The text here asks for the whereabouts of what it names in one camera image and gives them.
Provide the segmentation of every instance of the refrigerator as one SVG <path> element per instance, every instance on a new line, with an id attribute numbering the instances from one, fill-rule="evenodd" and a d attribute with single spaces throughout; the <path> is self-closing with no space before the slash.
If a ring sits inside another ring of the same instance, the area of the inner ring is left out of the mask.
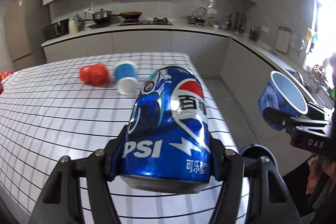
<path id="1" fill-rule="evenodd" d="M 5 16 L 8 51 L 15 71 L 46 63 L 41 44 L 49 25 L 47 6 L 42 0 L 17 0 L 8 5 Z"/>

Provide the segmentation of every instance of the human hand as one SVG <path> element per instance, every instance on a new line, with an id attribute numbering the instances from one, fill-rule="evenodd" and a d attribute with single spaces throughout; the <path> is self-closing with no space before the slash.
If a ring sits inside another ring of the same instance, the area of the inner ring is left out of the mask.
<path id="1" fill-rule="evenodd" d="M 317 159 L 314 159 L 310 164 L 310 174 L 308 177 L 308 183 L 306 188 L 306 194 L 311 194 L 319 182 L 318 174 L 320 173 L 321 166 L 317 163 Z M 325 172 L 335 183 L 336 181 L 336 160 L 325 159 L 322 163 L 322 170 Z"/>

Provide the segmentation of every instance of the white lightning bolt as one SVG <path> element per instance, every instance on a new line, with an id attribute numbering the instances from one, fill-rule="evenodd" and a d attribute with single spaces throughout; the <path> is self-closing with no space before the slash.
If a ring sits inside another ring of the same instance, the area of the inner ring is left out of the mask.
<path id="1" fill-rule="evenodd" d="M 201 150 L 196 145 L 194 145 L 192 142 L 186 140 L 185 138 L 181 137 L 181 142 L 182 143 L 169 143 L 169 144 L 171 146 L 174 146 L 177 149 L 183 151 L 184 153 L 188 154 L 189 156 L 191 156 L 191 150 L 201 152 Z"/>

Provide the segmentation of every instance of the electrical outlet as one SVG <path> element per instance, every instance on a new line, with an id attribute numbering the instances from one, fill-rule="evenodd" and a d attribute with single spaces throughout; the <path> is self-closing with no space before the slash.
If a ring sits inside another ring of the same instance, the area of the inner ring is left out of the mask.
<path id="1" fill-rule="evenodd" d="M 92 14 L 92 8 L 84 10 L 84 15 L 87 15 L 87 14 Z"/>
<path id="2" fill-rule="evenodd" d="M 217 10 L 216 10 L 216 9 L 209 8 L 209 14 L 214 14 L 214 15 L 216 15 L 216 14 L 217 14 Z"/>
<path id="3" fill-rule="evenodd" d="M 261 30 L 265 33 L 268 33 L 269 32 L 269 28 L 268 27 L 265 27 L 265 26 L 261 26 Z"/>

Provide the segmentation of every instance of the checkered tablecloth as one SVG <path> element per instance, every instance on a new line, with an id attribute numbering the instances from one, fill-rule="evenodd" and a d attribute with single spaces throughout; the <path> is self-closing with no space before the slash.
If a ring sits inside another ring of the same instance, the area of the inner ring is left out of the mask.
<path id="1" fill-rule="evenodd" d="M 138 90 L 117 93 L 113 65 L 121 60 L 137 64 Z M 112 77 L 103 87 L 85 85 L 78 79 L 83 65 L 102 62 Z M 214 138 L 236 150 L 216 103 L 189 56 L 180 53 L 133 53 L 65 60 L 15 73 L 0 95 L 0 196 L 19 223 L 26 223 L 48 175 L 59 158 L 88 156 L 104 148 L 128 123 L 143 81 L 164 65 L 189 69 L 200 80 Z M 81 179 L 85 222 L 92 224 L 86 180 Z M 198 194 L 165 194 L 129 188 L 119 177 L 109 183 L 122 223 L 204 224 L 215 207 L 221 183 L 213 177 Z M 245 222 L 249 197 L 244 179 L 237 224 Z"/>

